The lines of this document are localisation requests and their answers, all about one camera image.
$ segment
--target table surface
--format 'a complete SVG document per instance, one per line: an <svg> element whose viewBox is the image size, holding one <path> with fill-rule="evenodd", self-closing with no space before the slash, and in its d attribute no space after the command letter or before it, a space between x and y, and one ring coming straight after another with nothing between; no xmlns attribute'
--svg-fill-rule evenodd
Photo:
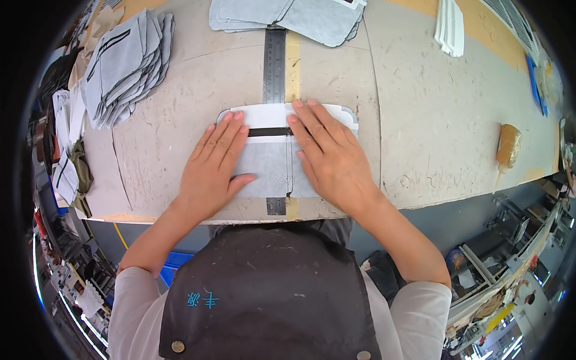
<svg viewBox="0 0 576 360"><path fill-rule="evenodd" d="M372 0L356 38L338 48L287 37L287 99L352 109L373 180L399 208L486 194L558 170L558 124L538 114L519 42L478 0L456 2L466 32L461 58L435 46L437 0ZM123 20L144 6L173 13L175 35L166 79L132 116L112 130L87 127L94 183L86 201L94 219L149 223L176 196L188 156L218 114L262 103L264 31L212 31L210 0L118 6L125 6ZM523 139L516 166L497 184L502 123ZM234 198L205 223L344 216L321 198L289 206L287 215L267 215L265 198Z"/></svg>

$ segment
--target apron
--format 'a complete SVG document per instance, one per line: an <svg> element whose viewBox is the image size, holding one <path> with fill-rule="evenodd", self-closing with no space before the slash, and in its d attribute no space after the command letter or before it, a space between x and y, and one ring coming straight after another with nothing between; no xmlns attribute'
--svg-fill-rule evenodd
<svg viewBox="0 0 576 360"><path fill-rule="evenodd" d="M160 357L380 360L353 254L298 223L229 227L175 273Z"/></svg>

